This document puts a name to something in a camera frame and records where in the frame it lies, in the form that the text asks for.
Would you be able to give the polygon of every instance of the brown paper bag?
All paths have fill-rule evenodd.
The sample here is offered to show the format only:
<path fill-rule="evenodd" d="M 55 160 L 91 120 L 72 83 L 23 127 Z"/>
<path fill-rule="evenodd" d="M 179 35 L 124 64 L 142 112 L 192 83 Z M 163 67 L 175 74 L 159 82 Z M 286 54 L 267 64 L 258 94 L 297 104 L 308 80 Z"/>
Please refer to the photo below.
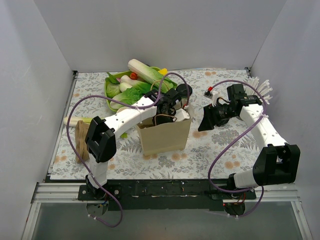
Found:
<path fill-rule="evenodd" d="M 84 121 L 78 121 L 75 126 L 75 149 L 84 161 L 89 159 L 89 152 L 87 150 L 87 144 L 85 143 L 89 126 L 90 124 L 84 123 Z M 77 155 L 75 156 L 75 161 L 78 164 L 81 163 Z"/>
<path fill-rule="evenodd" d="M 152 118 L 148 118 L 135 126 L 144 155 L 159 154 L 186 147 L 190 125 L 195 114 L 194 108 L 190 104 L 186 111 L 190 115 L 188 120 L 152 126 Z"/>

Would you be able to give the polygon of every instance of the glass panel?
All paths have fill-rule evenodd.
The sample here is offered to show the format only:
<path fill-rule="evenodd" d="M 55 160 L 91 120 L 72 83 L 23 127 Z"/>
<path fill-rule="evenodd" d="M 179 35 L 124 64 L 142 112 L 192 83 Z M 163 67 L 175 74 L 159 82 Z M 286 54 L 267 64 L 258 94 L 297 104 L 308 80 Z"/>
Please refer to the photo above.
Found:
<path fill-rule="evenodd" d="M 248 202 L 246 208 L 254 204 Z M 110 211 L 102 218 L 114 223 L 119 215 Z M 254 213 L 240 219 L 203 209 L 128 210 L 116 228 L 89 218 L 85 203 L 42 203 L 32 239 L 300 240 L 302 236 L 290 202 L 262 202 Z"/>

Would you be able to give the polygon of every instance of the green plate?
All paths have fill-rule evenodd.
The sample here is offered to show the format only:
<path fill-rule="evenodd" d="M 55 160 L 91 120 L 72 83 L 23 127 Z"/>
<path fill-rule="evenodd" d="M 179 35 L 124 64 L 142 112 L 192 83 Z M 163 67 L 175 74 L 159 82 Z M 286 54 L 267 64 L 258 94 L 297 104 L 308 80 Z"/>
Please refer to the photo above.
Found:
<path fill-rule="evenodd" d="M 151 68 L 153 68 L 154 70 L 157 70 L 157 71 L 159 71 L 159 70 L 161 70 L 161 68 L 158 68 L 158 67 L 156 67 L 156 66 L 152 66 Z M 117 73 L 117 74 L 112 74 L 116 79 L 120 79 L 122 76 L 124 76 L 124 75 L 127 75 L 127 76 L 130 76 L 130 74 L 132 74 L 132 71 L 123 71 L 123 72 L 119 72 L 119 73 Z M 107 95 L 107 86 L 108 86 L 108 84 L 109 84 L 109 82 L 108 81 L 104 81 L 104 95 L 106 96 L 106 97 L 108 97 L 108 95 Z M 112 111 L 114 111 L 114 112 L 116 112 L 116 111 L 118 111 L 118 110 L 115 110 L 115 109 L 113 109 L 113 108 L 111 108 L 110 107 L 110 100 L 106 100 L 106 104 L 108 104 L 108 107 L 112 110 Z"/>

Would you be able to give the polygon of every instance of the white panel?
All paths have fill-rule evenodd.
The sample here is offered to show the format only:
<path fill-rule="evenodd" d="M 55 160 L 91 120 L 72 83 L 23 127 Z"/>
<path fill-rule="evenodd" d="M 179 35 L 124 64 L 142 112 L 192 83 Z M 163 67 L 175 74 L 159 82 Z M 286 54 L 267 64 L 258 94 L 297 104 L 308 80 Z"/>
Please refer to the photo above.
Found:
<path fill-rule="evenodd" d="M 319 12 L 319 0 L 288 0 L 252 67 L 274 89 L 267 114 L 275 128 L 301 150 L 296 185 L 313 239 L 320 239 Z"/>
<path fill-rule="evenodd" d="M 72 72 L 32 0 L 0 0 L 0 239 L 20 239 Z"/>
<path fill-rule="evenodd" d="M 35 0 L 73 70 L 250 67 L 286 0 Z"/>

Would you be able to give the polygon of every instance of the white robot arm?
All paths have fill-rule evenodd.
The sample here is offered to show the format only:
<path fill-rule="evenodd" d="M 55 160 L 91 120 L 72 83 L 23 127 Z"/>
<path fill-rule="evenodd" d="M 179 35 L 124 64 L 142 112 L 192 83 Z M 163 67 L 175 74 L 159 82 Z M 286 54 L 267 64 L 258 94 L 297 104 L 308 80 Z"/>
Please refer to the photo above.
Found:
<path fill-rule="evenodd" d="M 179 92 L 173 88 L 162 94 L 156 105 L 144 109 L 138 108 L 152 105 L 157 96 L 157 91 L 150 91 L 133 105 L 136 108 L 122 107 L 115 115 L 103 119 L 95 117 L 91 121 L 85 142 L 89 151 L 89 167 L 100 185 L 103 186 L 107 183 L 108 161 L 116 154 L 116 139 L 128 129 L 157 114 L 162 114 L 157 116 L 156 123 L 158 125 L 173 121 L 180 122 L 190 118 L 183 108 L 175 109 L 176 105 L 181 106 L 182 98 Z M 94 192 L 99 186 L 93 180 L 92 175 L 86 176 L 86 183 Z"/>
<path fill-rule="evenodd" d="M 248 127 L 263 114 L 263 107 L 255 95 L 247 95 L 242 84 L 227 88 L 229 103 L 205 106 L 203 120 L 198 131 L 214 129 L 226 124 L 230 118 L 240 117 Z M 264 116 L 251 130 L 260 155 L 252 169 L 233 173 L 228 178 L 228 189 L 255 188 L 257 186 L 292 183 L 296 179 L 300 150 L 290 145 Z"/>

